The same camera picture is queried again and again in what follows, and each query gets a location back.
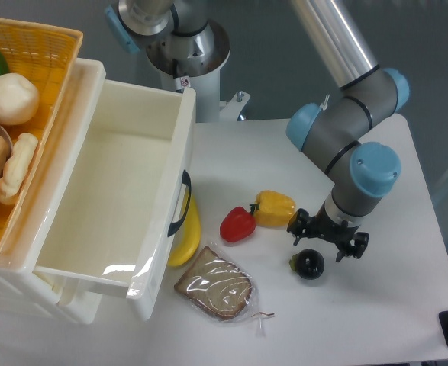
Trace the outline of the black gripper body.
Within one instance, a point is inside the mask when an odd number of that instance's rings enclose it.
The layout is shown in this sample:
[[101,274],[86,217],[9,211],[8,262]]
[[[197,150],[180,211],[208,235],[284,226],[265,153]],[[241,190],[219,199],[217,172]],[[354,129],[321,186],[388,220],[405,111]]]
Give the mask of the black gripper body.
[[307,234],[308,238],[319,238],[345,248],[360,238],[358,229],[359,218],[343,212],[334,199],[328,197],[317,214],[311,218]]

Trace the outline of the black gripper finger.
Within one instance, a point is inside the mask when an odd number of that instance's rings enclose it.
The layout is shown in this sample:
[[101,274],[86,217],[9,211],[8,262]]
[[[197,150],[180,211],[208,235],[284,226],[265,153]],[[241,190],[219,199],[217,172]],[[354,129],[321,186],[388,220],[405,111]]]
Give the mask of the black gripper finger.
[[306,231],[310,226],[310,222],[311,217],[305,209],[299,208],[294,213],[286,228],[286,231],[294,238],[294,246],[296,246],[300,240],[305,237]]
[[336,262],[341,262],[345,257],[362,258],[369,244],[369,234],[366,232],[356,232],[350,240],[345,240],[336,244],[338,253]]

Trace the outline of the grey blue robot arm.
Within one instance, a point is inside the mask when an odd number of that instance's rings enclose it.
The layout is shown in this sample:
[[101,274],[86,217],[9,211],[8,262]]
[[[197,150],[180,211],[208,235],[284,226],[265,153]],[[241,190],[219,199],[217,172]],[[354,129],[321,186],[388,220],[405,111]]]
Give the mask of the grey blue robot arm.
[[[361,138],[404,106],[408,81],[377,63],[341,1],[292,6],[343,95],[333,104],[307,104],[288,122],[293,145],[334,183],[318,213],[299,210],[288,231],[296,239],[333,243],[339,258],[360,258],[369,236],[359,226],[401,172],[391,148]],[[230,41],[208,17],[205,2],[118,1],[105,9],[105,18],[128,53],[146,53],[164,88],[196,90],[200,120],[222,116],[220,71]]]

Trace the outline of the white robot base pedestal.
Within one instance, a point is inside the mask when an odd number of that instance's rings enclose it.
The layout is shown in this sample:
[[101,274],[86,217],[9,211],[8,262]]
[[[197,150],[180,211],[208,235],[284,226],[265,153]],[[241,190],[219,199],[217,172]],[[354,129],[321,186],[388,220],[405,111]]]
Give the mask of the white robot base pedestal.
[[163,89],[196,93],[198,123],[235,122],[245,119],[250,94],[237,91],[221,99],[221,69],[230,56],[230,40],[221,25],[209,20],[203,30],[188,36],[170,34],[146,48],[148,60],[160,74]]

